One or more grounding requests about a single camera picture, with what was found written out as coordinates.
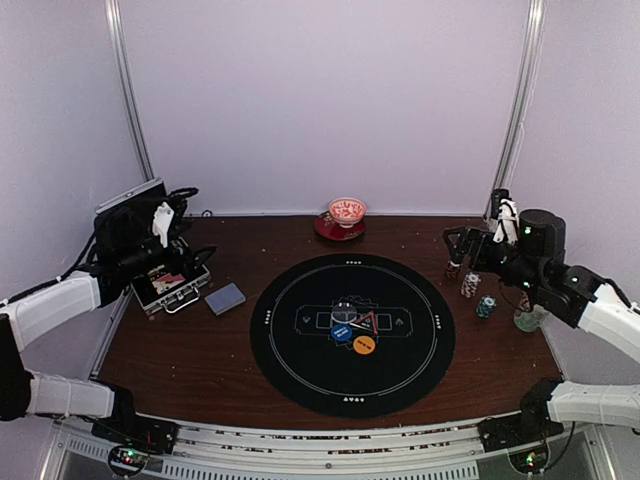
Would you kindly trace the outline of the blue cream poker chip stack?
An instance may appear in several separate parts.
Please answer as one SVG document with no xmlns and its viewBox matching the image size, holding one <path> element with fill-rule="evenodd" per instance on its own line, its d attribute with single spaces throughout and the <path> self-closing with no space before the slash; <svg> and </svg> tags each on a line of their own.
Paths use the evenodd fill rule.
<svg viewBox="0 0 640 480">
<path fill-rule="evenodd" d="M 461 295 L 466 299 L 473 298 L 478 291 L 480 283 L 481 283 L 481 276 L 477 272 L 473 272 L 473 271 L 468 272 L 464 276 L 464 279 L 462 280 L 462 283 L 461 283 L 461 287 L 460 287 Z"/>
</svg>

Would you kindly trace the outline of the red black triangle marker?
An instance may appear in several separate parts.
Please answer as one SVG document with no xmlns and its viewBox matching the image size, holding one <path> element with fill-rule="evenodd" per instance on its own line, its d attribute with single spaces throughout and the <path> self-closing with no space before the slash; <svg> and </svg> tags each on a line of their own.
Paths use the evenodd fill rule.
<svg viewBox="0 0 640 480">
<path fill-rule="evenodd" d="M 360 316 L 356 320 L 350 322 L 349 325 L 353 328 L 371 332 L 373 335 L 378 334 L 376 315 L 373 311 Z"/>
</svg>

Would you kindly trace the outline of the orange big blind button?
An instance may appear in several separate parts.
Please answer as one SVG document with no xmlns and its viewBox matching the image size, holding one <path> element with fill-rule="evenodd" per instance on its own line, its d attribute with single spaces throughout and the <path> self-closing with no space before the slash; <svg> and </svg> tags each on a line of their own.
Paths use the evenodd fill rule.
<svg viewBox="0 0 640 480">
<path fill-rule="evenodd" d="M 376 341 L 368 335 L 360 335 L 353 340 L 353 350 L 361 356 L 371 355 L 376 350 Z"/>
</svg>

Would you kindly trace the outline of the blue small blind button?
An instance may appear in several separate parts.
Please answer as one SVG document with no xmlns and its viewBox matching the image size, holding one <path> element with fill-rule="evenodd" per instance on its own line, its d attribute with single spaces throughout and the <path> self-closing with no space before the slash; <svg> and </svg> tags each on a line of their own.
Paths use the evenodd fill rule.
<svg viewBox="0 0 640 480">
<path fill-rule="evenodd" d="M 348 324 L 336 324 L 331 329 L 331 337 L 336 342 L 347 342 L 352 338 L 353 330 Z"/>
</svg>

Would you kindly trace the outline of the grey dealer button disc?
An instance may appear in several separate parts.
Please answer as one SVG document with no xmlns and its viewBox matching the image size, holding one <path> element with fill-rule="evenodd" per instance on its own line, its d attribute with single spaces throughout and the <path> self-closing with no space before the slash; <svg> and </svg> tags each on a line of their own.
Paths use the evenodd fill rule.
<svg viewBox="0 0 640 480">
<path fill-rule="evenodd" d="M 349 324 L 357 318 L 357 309 L 349 303 L 339 303 L 331 310 L 331 320 L 337 324 Z"/>
</svg>

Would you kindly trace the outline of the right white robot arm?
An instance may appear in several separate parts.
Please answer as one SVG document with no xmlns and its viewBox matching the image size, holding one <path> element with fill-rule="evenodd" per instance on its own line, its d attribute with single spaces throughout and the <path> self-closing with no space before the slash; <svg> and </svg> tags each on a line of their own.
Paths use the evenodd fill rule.
<svg viewBox="0 0 640 480">
<path fill-rule="evenodd" d="M 565 221 L 547 210 L 518 210 L 506 189 L 491 194 L 494 228 L 449 228 L 443 240 L 449 265 L 467 264 L 520 289 L 530 306 L 540 306 L 571 328 L 594 335 L 639 358 L 639 306 L 610 278 L 565 262 Z M 522 398 L 512 420 L 482 422 L 490 439 L 500 433 L 530 442 L 555 434 L 564 423 L 639 427 L 636 385 L 586 385 L 542 379 Z"/>
</svg>

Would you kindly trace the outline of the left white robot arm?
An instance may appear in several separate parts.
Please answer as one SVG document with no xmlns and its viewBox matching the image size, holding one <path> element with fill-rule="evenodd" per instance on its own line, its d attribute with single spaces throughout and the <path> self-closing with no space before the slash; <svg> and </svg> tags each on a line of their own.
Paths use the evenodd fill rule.
<svg viewBox="0 0 640 480">
<path fill-rule="evenodd" d="M 91 380 L 29 371 L 21 354 L 45 334 L 132 290 L 147 316 L 175 314 L 197 302 L 209 281 L 216 248 L 192 249 L 183 217 L 195 187 L 172 192 L 149 181 L 104 203 L 91 236 L 72 266 L 56 278 L 1 303 L 1 418 L 27 415 L 89 417 L 123 444 L 137 442 L 144 424 L 130 391 Z"/>
</svg>

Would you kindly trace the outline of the orange black poker chip stack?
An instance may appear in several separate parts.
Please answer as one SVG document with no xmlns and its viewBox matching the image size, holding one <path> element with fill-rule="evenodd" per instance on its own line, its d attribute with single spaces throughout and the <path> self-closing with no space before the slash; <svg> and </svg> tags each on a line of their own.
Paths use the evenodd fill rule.
<svg viewBox="0 0 640 480">
<path fill-rule="evenodd" d="M 449 280 L 457 280 L 461 271 L 461 264 L 449 261 L 445 268 L 445 276 Z"/>
</svg>

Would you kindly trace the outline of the aluminium poker case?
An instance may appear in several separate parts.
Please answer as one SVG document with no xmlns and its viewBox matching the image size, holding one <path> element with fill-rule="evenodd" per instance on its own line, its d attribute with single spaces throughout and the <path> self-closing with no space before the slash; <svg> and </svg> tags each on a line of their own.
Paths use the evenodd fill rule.
<svg viewBox="0 0 640 480">
<path fill-rule="evenodd" d="M 148 188 L 164 188 L 166 190 L 164 182 L 161 179 L 154 179 L 123 194 L 141 192 Z M 183 219 L 183 222 L 188 225 L 188 229 L 191 227 L 191 223 L 189 221 L 185 221 Z M 183 234 L 181 235 L 182 241 L 188 245 L 187 241 L 183 238 Z M 88 265 L 94 268 L 94 246 L 90 249 Z M 206 263 L 200 268 L 200 274 L 191 279 L 184 278 L 178 274 L 171 274 L 167 268 L 159 266 L 150 270 L 146 275 L 134 279 L 126 288 L 131 288 L 133 290 L 140 306 L 147 315 L 152 316 L 160 310 L 163 310 L 168 314 L 174 314 L 186 306 L 198 301 L 201 298 L 201 289 L 209 282 L 209 280 L 210 272 L 206 267 Z"/>
</svg>

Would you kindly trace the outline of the grey playing card deck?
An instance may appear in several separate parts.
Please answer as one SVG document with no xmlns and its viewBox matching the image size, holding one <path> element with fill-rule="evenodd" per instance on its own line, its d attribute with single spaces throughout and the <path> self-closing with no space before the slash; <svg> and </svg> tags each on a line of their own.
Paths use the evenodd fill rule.
<svg viewBox="0 0 640 480">
<path fill-rule="evenodd" d="M 229 283 L 205 297 L 206 305 L 216 316 L 226 313 L 245 301 L 246 296 L 235 283 Z"/>
</svg>

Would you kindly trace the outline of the green poker chip stack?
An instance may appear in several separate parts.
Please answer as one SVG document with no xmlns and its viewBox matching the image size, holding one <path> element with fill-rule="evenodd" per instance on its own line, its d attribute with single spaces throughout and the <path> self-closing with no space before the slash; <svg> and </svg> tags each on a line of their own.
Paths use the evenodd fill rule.
<svg viewBox="0 0 640 480">
<path fill-rule="evenodd" d="M 476 307 L 476 315 L 481 319 L 488 319 L 497 308 L 497 300 L 490 295 L 483 296 Z"/>
</svg>

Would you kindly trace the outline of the red white patterned bowl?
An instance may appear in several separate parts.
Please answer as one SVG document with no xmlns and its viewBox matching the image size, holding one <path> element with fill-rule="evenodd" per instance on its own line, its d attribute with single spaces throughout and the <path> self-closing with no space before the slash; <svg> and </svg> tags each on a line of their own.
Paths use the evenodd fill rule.
<svg viewBox="0 0 640 480">
<path fill-rule="evenodd" d="M 361 200 L 351 197 L 341 197 L 329 203 L 328 212 L 334 222 L 339 226 L 352 228 L 364 218 L 367 207 Z"/>
</svg>

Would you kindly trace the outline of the dark red saucer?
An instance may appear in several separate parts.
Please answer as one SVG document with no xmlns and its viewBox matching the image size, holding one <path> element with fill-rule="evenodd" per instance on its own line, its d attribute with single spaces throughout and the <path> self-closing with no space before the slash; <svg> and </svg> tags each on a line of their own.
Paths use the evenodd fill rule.
<svg viewBox="0 0 640 480">
<path fill-rule="evenodd" d="M 361 220 L 357 224 L 346 228 L 338 224 L 330 213 L 325 211 L 315 218 L 314 228 L 318 235 L 327 240 L 345 242 L 363 235 L 365 232 L 365 222 Z"/>
</svg>

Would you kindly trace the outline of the black round poker mat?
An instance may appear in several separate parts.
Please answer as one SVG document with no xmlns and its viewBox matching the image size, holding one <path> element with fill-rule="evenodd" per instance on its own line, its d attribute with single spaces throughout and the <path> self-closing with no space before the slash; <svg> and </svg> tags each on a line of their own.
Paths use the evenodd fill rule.
<svg viewBox="0 0 640 480">
<path fill-rule="evenodd" d="M 352 328 L 336 342 L 331 310 L 349 303 L 358 318 L 376 315 L 378 334 Z M 358 355 L 360 335 L 376 350 Z M 322 415 L 375 418 L 429 395 L 452 363 L 456 329 L 438 289 L 415 270 L 366 254 L 332 254 L 299 263 L 275 278 L 256 302 L 251 348 L 281 394 Z"/>
</svg>

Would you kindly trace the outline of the right aluminium frame post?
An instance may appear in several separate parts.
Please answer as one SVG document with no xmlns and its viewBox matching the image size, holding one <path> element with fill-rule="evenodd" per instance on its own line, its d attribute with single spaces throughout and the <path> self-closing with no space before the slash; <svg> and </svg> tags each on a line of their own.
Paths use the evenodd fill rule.
<svg viewBox="0 0 640 480">
<path fill-rule="evenodd" d="M 529 2 L 514 99 L 491 190 L 511 188 L 524 139 L 525 117 L 535 90 L 545 13 L 546 1 L 531 0 Z"/>
</svg>

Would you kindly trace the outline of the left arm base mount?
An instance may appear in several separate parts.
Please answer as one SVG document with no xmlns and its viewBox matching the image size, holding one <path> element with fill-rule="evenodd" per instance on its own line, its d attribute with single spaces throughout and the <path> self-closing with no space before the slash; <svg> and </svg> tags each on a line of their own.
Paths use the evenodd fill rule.
<svg viewBox="0 0 640 480">
<path fill-rule="evenodd" d="M 140 474 L 153 456 L 173 452 L 179 426 L 170 421 L 150 417 L 134 417 L 133 426 L 125 427 L 110 419 L 86 418 L 94 437 L 114 443 L 107 454 L 107 466 L 120 479 Z"/>
</svg>

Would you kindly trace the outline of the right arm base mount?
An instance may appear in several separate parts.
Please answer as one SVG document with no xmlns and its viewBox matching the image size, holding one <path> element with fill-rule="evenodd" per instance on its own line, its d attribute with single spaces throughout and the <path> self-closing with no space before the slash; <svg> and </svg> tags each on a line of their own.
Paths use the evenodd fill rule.
<svg viewBox="0 0 640 480">
<path fill-rule="evenodd" d="M 549 440 L 564 432 L 562 423 L 527 420 L 522 413 L 488 417 L 477 428 L 486 453 L 506 450 L 514 470 L 528 476 L 543 474 L 553 464 Z"/>
</svg>

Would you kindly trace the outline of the front aluminium rail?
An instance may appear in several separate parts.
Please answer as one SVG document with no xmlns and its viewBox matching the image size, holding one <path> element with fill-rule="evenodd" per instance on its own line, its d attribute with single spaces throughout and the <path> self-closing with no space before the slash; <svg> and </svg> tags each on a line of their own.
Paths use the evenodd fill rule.
<svg viewBox="0 0 640 480">
<path fill-rule="evenodd" d="M 487 451 L 478 420 L 360 430 L 273 430 L 182 421 L 169 455 L 136 479 L 616 479 L 588 424 Z"/>
</svg>

